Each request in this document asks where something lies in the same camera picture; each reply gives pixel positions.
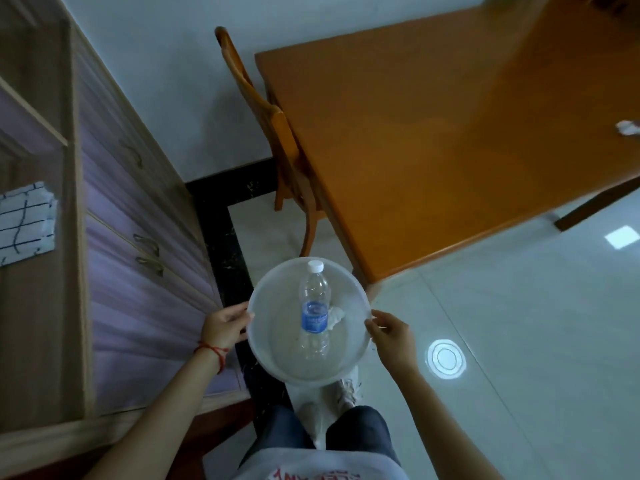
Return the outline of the white checked cloth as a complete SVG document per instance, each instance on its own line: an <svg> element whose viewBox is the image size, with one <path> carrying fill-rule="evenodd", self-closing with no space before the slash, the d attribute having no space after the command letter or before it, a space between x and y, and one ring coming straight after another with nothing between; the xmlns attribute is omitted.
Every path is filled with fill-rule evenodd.
<svg viewBox="0 0 640 480"><path fill-rule="evenodd" d="M41 181L0 194L0 267L55 249L57 205Z"/></svg>

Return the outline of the person's jeans leg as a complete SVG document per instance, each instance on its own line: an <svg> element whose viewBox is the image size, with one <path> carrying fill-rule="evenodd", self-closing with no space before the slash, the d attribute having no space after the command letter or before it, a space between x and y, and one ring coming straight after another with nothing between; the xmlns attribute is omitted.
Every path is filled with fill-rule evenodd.
<svg viewBox="0 0 640 480"><path fill-rule="evenodd" d="M348 409L327 428L325 448L381 454L401 466L386 421L379 411L367 405Z"/></svg>
<svg viewBox="0 0 640 480"><path fill-rule="evenodd" d="M265 449L316 449L314 441L295 412L282 404L272 405L260 417L261 429L239 467Z"/></svg>

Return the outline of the person's left hand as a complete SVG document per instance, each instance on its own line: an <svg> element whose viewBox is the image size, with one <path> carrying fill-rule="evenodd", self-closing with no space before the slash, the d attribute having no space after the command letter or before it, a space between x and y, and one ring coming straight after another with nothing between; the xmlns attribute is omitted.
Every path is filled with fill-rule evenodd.
<svg viewBox="0 0 640 480"><path fill-rule="evenodd" d="M223 321L223 309L206 316L200 334L205 347L227 354L237 343L247 340L251 321Z"/></svg>

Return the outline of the person's left forearm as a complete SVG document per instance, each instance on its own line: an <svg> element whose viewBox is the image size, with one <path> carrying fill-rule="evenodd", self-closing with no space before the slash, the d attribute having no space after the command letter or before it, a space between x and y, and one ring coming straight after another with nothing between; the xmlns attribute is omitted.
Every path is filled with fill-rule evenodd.
<svg viewBox="0 0 640 480"><path fill-rule="evenodd" d="M227 354L199 342L168 386L83 480L165 480L209 383L225 367Z"/></svg>

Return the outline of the person's right forearm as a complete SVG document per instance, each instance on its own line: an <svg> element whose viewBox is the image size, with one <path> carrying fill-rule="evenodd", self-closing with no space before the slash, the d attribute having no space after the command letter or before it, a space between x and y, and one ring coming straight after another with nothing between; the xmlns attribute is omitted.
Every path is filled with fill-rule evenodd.
<svg viewBox="0 0 640 480"><path fill-rule="evenodd" d="M410 409L438 480L505 480L416 367L389 373Z"/></svg>

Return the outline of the person's right jeans leg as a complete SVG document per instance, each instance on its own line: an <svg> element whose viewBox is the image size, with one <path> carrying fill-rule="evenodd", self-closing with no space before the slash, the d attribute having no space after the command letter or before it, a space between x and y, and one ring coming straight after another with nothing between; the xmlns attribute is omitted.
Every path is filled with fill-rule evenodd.
<svg viewBox="0 0 640 480"><path fill-rule="evenodd" d="M367 405L348 409L327 428L325 448L381 454L401 466L386 421L379 411Z"/></svg>

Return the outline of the person's left jeans leg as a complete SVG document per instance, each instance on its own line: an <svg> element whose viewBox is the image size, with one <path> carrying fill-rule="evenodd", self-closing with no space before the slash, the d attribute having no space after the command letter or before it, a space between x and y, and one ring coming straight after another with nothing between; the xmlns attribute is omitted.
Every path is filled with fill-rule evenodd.
<svg viewBox="0 0 640 480"><path fill-rule="evenodd" d="M260 417L261 429L239 467L265 449L316 449L314 441L295 412L282 404L272 405Z"/></svg>

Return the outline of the white plastic basin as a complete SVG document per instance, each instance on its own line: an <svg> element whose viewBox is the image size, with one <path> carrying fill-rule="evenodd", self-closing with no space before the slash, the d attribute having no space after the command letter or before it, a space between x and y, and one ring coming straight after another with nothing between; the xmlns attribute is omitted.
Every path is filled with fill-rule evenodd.
<svg viewBox="0 0 640 480"><path fill-rule="evenodd" d="M323 329L321 317L303 315L309 307L324 308L302 297L313 261L323 263L328 280L326 308L344 313L331 330ZM255 315L247 329L255 358L274 378L297 387L337 381L357 366L371 343L365 329L371 306L363 287L350 271L325 258L294 258L272 268L254 287L248 310Z"/></svg>

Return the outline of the person's right white shoe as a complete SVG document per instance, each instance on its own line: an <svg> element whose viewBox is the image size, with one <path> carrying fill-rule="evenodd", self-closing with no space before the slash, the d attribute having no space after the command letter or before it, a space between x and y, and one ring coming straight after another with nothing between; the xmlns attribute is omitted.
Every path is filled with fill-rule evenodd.
<svg viewBox="0 0 640 480"><path fill-rule="evenodd" d="M341 415L355 408L362 400L361 381L358 366L335 383L337 411Z"/></svg>

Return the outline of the person's right hand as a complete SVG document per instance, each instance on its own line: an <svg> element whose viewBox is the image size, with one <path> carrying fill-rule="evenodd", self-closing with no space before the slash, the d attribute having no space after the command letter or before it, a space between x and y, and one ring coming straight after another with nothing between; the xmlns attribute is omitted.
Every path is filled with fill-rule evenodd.
<svg viewBox="0 0 640 480"><path fill-rule="evenodd" d="M404 392L416 381L421 381L413 332L402 320L400 326L377 326L371 318L365 321L365 327L380 361Z"/></svg>

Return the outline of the clear plastic water bottle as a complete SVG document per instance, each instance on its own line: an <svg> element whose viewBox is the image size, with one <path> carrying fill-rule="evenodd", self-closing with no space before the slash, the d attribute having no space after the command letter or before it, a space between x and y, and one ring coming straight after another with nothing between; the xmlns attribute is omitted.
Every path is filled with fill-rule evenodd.
<svg viewBox="0 0 640 480"><path fill-rule="evenodd" d="M324 275L324 262L310 260L300 282L300 347L309 361L324 359L330 348L328 330L331 287Z"/></svg>

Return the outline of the orange wooden table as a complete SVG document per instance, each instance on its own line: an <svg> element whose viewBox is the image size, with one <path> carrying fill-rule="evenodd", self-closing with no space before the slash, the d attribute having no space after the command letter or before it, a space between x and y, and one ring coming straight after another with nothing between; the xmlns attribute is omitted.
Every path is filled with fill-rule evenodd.
<svg viewBox="0 0 640 480"><path fill-rule="evenodd" d="M588 194L640 189L640 0L478 7L255 63L370 299L388 278Z"/></svg>

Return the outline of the light wooden cabinet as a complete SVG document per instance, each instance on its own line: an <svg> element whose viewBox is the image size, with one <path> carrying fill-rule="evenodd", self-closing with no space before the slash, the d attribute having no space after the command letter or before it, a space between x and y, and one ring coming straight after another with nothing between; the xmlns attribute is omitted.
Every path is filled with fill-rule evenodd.
<svg viewBox="0 0 640 480"><path fill-rule="evenodd" d="M0 479L117 442L222 307L184 183L62 1L0 0L0 194L40 181L55 249L0 267Z"/></svg>

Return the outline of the orange wooden chair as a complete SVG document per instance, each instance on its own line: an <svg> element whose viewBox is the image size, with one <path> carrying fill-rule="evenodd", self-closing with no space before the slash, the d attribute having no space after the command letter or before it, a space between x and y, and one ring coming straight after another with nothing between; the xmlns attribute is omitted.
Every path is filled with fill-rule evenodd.
<svg viewBox="0 0 640 480"><path fill-rule="evenodd" d="M273 103L271 96L263 98L254 87L227 29L218 26L214 33L222 57L272 151L277 178L275 211L281 211L285 200L292 200L305 214L306 229L300 257L308 257L316 236L317 224L321 219L327 218L327 215L305 170L303 153L284 112Z"/></svg>

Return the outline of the white shirt with red print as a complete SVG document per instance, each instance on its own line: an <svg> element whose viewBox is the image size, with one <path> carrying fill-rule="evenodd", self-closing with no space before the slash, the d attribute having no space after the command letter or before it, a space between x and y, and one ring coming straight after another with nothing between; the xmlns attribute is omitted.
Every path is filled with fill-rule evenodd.
<svg viewBox="0 0 640 480"><path fill-rule="evenodd" d="M409 480L391 458L373 452L269 448L239 467L232 480Z"/></svg>

